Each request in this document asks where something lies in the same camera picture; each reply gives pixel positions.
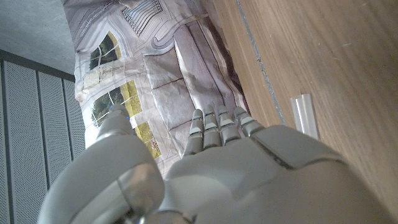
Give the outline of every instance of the ceiling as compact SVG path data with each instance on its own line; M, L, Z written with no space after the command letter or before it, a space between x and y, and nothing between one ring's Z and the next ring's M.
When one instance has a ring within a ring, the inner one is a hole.
M75 51L61 0L1 0L0 49L73 74Z

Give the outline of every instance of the robotic hand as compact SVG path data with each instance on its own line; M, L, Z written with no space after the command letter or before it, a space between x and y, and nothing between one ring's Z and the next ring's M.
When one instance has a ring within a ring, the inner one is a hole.
M47 194L39 223L394 223L324 144L285 126L263 127L242 108L195 110L181 161L162 180L115 105L97 142Z

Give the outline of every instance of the printed window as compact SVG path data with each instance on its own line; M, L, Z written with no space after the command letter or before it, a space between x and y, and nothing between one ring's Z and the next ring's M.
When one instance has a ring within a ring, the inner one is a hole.
M122 57L115 36L109 31L104 40L90 55L90 70L104 63L113 62Z

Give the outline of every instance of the wooden table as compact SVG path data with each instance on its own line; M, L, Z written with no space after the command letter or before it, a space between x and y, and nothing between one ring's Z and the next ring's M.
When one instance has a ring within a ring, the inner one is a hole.
M398 1L214 4L252 116L264 126L284 121L294 128L290 98L310 93L320 140L398 217Z

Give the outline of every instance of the robot finger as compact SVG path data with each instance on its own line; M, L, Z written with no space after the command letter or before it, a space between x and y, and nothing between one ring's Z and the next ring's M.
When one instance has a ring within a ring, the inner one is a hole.
M264 126L250 117L248 112L246 112L242 107L235 108L234 115L246 137L250 137L252 134L264 129Z
M231 115L228 114L227 108L225 106L220 106L218 108L218 114L223 146L234 140L240 139L241 136L231 118Z
M220 133L218 132L217 119L214 108L207 105L205 108L205 132L203 137L203 149L221 146Z
M193 155L203 150L203 113L196 109L193 112L191 129L187 145L183 153L184 156Z

